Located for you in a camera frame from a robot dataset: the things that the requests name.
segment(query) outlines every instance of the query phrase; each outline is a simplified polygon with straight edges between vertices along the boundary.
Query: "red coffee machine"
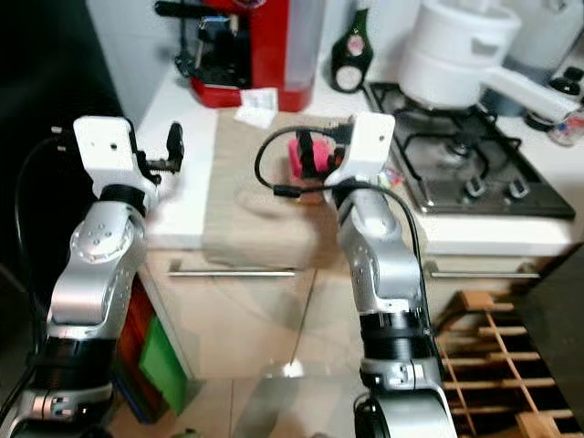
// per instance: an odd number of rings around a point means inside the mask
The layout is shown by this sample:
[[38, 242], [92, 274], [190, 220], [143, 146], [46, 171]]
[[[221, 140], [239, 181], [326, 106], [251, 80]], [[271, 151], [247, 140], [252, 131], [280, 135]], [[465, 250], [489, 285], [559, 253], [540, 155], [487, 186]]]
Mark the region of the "red coffee machine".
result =
[[241, 105], [242, 89], [276, 88], [278, 108], [300, 111], [312, 96], [325, 0], [156, 2], [160, 16], [197, 18], [195, 54], [175, 59], [208, 107]]

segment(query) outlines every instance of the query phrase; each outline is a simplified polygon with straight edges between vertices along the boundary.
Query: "wooden wine rack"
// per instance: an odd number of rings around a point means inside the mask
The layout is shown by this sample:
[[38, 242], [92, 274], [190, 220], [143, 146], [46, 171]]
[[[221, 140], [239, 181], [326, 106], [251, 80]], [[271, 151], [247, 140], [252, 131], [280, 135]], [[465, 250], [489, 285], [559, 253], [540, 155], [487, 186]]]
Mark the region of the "wooden wine rack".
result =
[[584, 438], [508, 294], [460, 292], [439, 324], [460, 438]]

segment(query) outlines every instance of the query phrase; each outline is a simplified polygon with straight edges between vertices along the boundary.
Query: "pink object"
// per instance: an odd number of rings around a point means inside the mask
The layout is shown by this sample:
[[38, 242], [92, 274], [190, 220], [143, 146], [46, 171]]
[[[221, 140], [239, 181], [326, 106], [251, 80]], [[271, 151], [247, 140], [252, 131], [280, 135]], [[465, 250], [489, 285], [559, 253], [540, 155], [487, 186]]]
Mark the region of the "pink object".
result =
[[[317, 171], [326, 172], [329, 169], [329, 144], [322, 139], [314, 140], [312, 143], [312, 151], [314, 153], [314, 164]], [[300, 162], [297, 139], [288, 142], [288, 161], [292, 174], [296, 178], [300, 178], [302, 175], [302, 164]]]

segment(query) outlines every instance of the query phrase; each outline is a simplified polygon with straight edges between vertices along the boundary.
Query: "white saucepan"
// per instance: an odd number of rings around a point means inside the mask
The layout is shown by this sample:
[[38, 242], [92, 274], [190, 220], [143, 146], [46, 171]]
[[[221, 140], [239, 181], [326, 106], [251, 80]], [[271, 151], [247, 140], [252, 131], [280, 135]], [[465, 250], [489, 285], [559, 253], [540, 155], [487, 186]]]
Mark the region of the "white saucepan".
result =
[[560, 122], [579, 105], [501, 67], [521, 27], [496, 0], [423, 0], [400, 64], [401, 90], [423, 106], [457, 110], [478, 102], [485, 88]]

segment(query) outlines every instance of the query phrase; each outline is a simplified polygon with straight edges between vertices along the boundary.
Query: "green bottle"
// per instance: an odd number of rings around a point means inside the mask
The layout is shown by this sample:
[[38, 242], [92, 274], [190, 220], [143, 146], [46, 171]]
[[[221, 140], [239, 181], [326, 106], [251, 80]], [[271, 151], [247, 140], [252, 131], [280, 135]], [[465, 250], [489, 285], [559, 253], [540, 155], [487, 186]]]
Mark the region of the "green bottle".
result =
[[367, 37], [370, 0], [357, 0], [357, 13], [349, 30], [332, 47], [330, 60], [332, 88], [344, 93], [357, 91], [371, 60], [373, 49]]

